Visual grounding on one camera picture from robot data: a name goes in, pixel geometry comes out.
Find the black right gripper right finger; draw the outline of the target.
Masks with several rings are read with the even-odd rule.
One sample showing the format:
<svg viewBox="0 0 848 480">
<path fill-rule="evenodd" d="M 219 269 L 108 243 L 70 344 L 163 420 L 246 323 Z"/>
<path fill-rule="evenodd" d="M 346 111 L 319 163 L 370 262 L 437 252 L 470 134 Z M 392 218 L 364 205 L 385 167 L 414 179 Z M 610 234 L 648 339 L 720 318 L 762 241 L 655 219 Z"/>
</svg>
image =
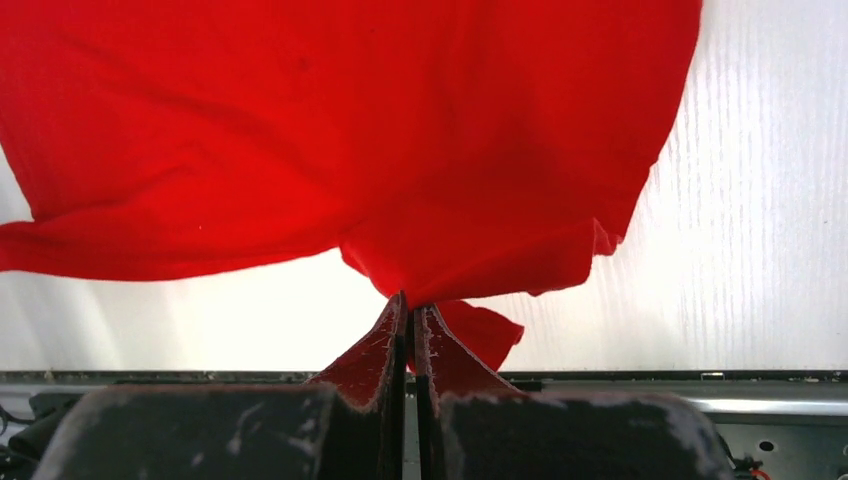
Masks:
<svg viewBox="0 0 848 480">
<path fill-rule="evenodd" d="M 412 315 L 424 479 L 731 479 L 713 423 L 671 395 L 524 392 L 440 311 Z"/>
</svg>

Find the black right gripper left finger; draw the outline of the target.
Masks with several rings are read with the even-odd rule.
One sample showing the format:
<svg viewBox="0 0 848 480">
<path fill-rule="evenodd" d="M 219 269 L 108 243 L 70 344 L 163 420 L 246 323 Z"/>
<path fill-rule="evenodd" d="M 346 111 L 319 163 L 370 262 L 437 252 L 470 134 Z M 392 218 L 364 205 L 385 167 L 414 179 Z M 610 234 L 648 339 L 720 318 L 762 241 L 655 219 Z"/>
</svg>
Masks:
<svg viewBox="0 0 848 480">
<path fill-rule="evenodd" d="M 117 385 L 62 420 L 38 479 L 398 479 L 408 307 L 292 384 Z"/>
</svg>

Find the red t-shirt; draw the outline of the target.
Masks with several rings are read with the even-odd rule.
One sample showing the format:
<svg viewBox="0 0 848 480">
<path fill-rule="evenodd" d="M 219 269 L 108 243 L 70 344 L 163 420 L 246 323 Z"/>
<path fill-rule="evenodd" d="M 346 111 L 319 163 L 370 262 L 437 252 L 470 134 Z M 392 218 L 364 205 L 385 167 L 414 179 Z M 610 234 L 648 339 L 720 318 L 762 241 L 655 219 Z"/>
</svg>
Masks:
<svg viewBox="0 0 848 480">
<path fill-rule="evenodd" d="M 436 304 L 584 283 L 675 121 L 698 1 L 5 1 L 1 267 L 154 281 L 338 249 Z"/>
</svg>

